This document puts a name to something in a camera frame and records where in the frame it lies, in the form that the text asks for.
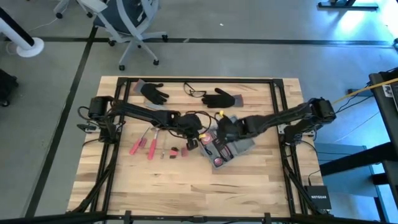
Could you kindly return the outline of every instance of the work glove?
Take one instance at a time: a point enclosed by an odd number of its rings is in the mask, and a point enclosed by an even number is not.
[[[145,98],[149,101],[153,102],[156,105],[163,105],[166,102],[166,98],[168,98],[168,94],[162,93],[161,91],[157,90],[156,88],[162,87],[163,83],[160,84],[153,84],[153,83],[146,83],[143,80],[138,80],[133,91],[136,93],[141,93]]]
[[[215,88],[214,91],[216,91],[216,93],[219,93],[219,95],[205,94],[201,99],[208,108],[229,108],[231,106],[243,106],[242,95],[231,96],[219,88]]]

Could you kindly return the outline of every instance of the black glove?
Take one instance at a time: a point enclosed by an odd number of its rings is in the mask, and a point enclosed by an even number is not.
[[[156,105],[162,105],[167,100],[169,96],[166,93],[162,93],[157,90],[157,87],[162,87],[163,83],[153,84],[153,83],[145,83],[141,88],[141,93],[144,97],[146,97],[149,101],[153,102]]]
[[[243,99],[241,95],[231,96],[219,88],[214,91],[219,95],[205,94],[201,99],[208,108],[229,108],[231,106],[243,106]]]

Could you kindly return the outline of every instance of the yellow cable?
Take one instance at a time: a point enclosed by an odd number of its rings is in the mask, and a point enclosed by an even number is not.
[[[375,84],[375,85],[371,85],[371,86],[365,87],[365,88],[360,89],[360,90],[356,90],[355,92],[347,94],[347,95],[341,97],[340,99],[334,101],[333,104],[336,104],[336,103],[340,102],[341,100],[343,100],[345,98],[353,96],[353,95],[355,95],[357,93],[361,93],[361,92],[363,92],[365,90],[370,90],[370,89],[373,89],[373,88],[376,88],[376,87],[379,87],[379,86],[382,86],[382,85],[387,85],[387,84],[390,84],[390,83],[393,83],[393,82],[398,82],[398,78],[395,78],[395,79],[392,79],[392,80],[389,80],[389,81],[385,81],[385,82],[382,82],[382,83],[378,83],[378,84]]]

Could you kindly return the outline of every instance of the black bag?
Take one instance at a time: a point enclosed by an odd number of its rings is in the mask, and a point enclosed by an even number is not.
[[[7,72],[0,69],[0,103],[2,106],[10,104],[8,98],[11,91],[18,87],[17,77],[10,76]]]

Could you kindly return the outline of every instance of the eyeglasses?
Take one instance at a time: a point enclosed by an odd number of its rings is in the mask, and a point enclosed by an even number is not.
[[[192,97],[200,98],[206,94],[206,91],[196,91],[192,86],[190,86],[187,82],[183,84],[184,92]]]

